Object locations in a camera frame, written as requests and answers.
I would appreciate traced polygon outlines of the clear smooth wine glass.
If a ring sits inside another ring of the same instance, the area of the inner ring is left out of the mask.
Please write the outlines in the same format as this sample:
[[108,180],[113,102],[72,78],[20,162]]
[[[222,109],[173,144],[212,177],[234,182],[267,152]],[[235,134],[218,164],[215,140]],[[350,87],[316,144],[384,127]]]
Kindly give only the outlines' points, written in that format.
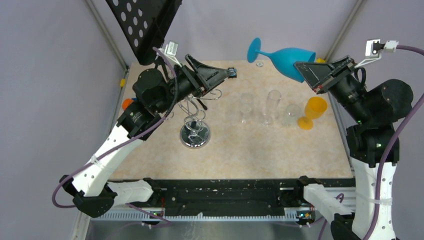
[[254,96],[251,93],[244,92],[240,95],[239,112],[240,122],[249,123],[253,117]]

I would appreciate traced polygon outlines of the yellow wine glass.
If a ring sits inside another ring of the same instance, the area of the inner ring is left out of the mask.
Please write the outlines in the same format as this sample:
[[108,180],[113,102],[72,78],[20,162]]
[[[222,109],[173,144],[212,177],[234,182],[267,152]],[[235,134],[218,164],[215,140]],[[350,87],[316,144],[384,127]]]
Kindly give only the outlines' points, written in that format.
[[297,120],[297,125],[302,130],[311,130],[314,127],[313,120],[320,118],[327,110],[328,104],[321,97],[311,97],[305,107],[304,116]]

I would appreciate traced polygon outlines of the blue wine glass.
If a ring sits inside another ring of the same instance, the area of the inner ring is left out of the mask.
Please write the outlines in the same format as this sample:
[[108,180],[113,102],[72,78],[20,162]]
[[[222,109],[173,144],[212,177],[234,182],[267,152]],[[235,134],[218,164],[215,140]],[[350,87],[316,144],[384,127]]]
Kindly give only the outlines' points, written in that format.
[[305,81],[304,77],[295,68],[296,62],[313,63],[316,59],[314,51],[297,47],[287,47],[274,52],[264,52],[261,50],[261,39],[256,37],[250,43],[247,50],[247,61],[253,63],[259,55],[269,58],[274,68],[282,75],[299,83]]

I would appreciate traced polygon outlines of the clear patterned short glass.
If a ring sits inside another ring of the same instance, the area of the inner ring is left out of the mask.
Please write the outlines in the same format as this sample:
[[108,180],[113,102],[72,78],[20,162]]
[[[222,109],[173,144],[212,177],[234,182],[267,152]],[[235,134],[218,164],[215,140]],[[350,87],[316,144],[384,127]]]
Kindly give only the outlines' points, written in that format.
[[289,104],[283,112],[281,124],[283,126],[291,126],[300,116],[301,108],[296,104]]

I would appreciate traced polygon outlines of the clear wine glass front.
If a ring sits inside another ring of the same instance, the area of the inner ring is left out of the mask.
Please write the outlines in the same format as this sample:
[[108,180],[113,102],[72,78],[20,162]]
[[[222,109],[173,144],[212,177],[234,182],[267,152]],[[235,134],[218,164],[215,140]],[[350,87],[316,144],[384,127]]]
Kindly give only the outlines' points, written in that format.
[[282,94],[278,90],[271,90],[266,99],[265,109],[260,116],[260,123],[263,126],[272,125],[278,118],[278,106],[281,101]]

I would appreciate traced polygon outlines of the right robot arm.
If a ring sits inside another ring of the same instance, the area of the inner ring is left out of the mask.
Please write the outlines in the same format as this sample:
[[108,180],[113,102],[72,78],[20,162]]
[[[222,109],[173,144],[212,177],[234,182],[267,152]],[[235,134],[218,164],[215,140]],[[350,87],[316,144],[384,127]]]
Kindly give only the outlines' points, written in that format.
[[296,70],[317,94],[331,94],[356,121],[346,129],[346,141],[355,173],[355,210],[331,199],[319,185],[302,179],[293,192],[299,206],[309,203],[330,224],[335,240],[394,240],[392,187],[400,159],[394,123],[412,110],[413,91],[402,80],[389,79],[367,90],[349,56],[330,63],[297,61]]

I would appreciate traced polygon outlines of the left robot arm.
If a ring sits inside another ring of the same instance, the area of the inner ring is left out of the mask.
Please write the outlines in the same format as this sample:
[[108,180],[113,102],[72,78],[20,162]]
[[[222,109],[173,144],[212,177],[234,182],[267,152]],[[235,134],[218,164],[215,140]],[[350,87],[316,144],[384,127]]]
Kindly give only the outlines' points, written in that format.
[[159,189],[149,180],[114,182],[110,176],[178,102],[207,95],[231,75],[229,69],[203,64],[191,55],[185,60],[180,66],[160,57],[154,67],[142,71],[132,87],[135,99],[125,104],[105,142],[81,169],[61,178],[61,187],[79,211],[97,218],[116,206],[145,203],[154,207],[160,202]]

